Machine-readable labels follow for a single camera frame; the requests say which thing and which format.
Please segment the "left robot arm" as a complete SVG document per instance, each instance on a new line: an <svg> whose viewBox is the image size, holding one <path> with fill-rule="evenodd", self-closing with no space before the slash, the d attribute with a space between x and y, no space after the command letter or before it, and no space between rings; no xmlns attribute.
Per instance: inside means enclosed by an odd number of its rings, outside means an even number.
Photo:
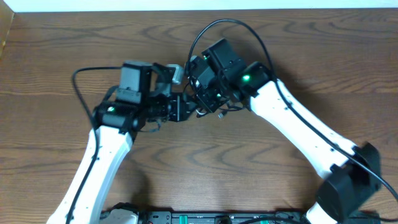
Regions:
<svg viewBox="0 0 398 224"><path fill-rule="evenodd" d="M78 89L76 70L72 85L92 129L78 170L66 195L48 223L139 223L139 214L121 203L103 211L114 177L146 123L181 122L196 108L184 93L172 92L186 69L177 64L126 61L118 68L119 84L90 110Z"/></svg>

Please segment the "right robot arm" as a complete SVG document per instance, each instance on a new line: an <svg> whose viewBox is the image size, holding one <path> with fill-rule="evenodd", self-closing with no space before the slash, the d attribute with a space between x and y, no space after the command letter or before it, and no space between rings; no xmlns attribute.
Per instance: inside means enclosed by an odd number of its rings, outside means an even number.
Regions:
<svg viewBox="0 0 398 224"><path fill-rule="evenodd" d="M245 108L278 129L309 161L323 183L308 223L344 223L371 218L359 208L380 188L381 159L370 143L359 147L304 107L261 62L247 65L226 39L190 55L187 76L200 106L209 113L229 103Z"/></svg>

